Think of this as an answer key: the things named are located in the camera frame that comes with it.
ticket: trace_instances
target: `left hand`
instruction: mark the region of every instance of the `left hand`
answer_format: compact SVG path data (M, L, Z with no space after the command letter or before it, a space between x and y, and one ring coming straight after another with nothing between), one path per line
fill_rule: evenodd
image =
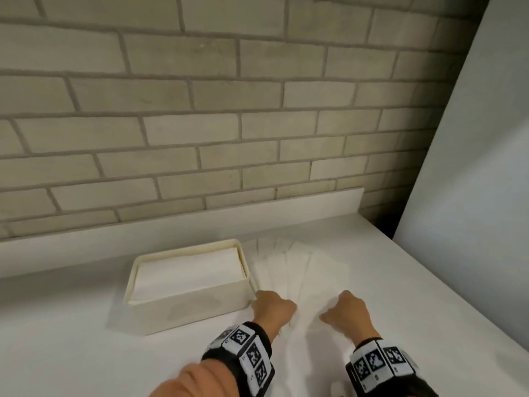
M270 342L279 334L281 327L286 325L296 312L297 305L291 300L282 299L274 291L259 290L257 299L252 302L254 320L263 328Z

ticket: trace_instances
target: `open box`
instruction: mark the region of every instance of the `open box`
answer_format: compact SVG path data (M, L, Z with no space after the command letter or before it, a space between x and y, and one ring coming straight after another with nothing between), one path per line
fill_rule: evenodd
M131 300L136 283L136 274L141 264L179 256L210 253L228 248L237 248L244 279L188 293L171 295L157 300ZM244 309L254 299L255 290L257 288L248 270L241 244L238 240L233 239L137 257L132 265L123 302L133 311L141 332L147 335Z

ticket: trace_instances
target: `wall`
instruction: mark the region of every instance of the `wall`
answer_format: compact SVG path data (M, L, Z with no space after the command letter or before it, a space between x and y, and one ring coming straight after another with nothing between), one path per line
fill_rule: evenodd
M491 0L395 241L529 349L529 0Z
M483 0L0 0L0 236L406 201Z

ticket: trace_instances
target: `white countertop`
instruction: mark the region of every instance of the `white countertop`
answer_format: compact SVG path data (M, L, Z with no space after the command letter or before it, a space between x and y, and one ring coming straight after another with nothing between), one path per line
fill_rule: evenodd
M323 249L350 265L383 337L403 347L441 396L528 396L529 353L358 214L257 234ZM0 280L0 394L146 397L200 358L207 343L249 310L142 337L121 300L133 257ZM341 336L292 334L274 342L277 387L326 396L347 380Z

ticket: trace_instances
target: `person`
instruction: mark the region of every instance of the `person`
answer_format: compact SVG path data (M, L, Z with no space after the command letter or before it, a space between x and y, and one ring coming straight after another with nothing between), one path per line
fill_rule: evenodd
M163 382L150 397L264 395L274 374L269 363L271 343L291 320L297 306L273 291L257 291L255 296L252 321L228 328L208 346L200 363L183 367L176 378ZM408 368L408 360L397 347L380 347L384 340L374 328L365 302L350 291L343 291L336 306L321 314L320 320L344 334L356 346L351 358L353 361L357 354L358 360L355 358L354 364L349 363L346 369L359 396L437 396L424 380L416 376L415 369ZM366 348L371 349L367 353L371 355L362 352ZM400 377L394 373L397 368L401 368Z

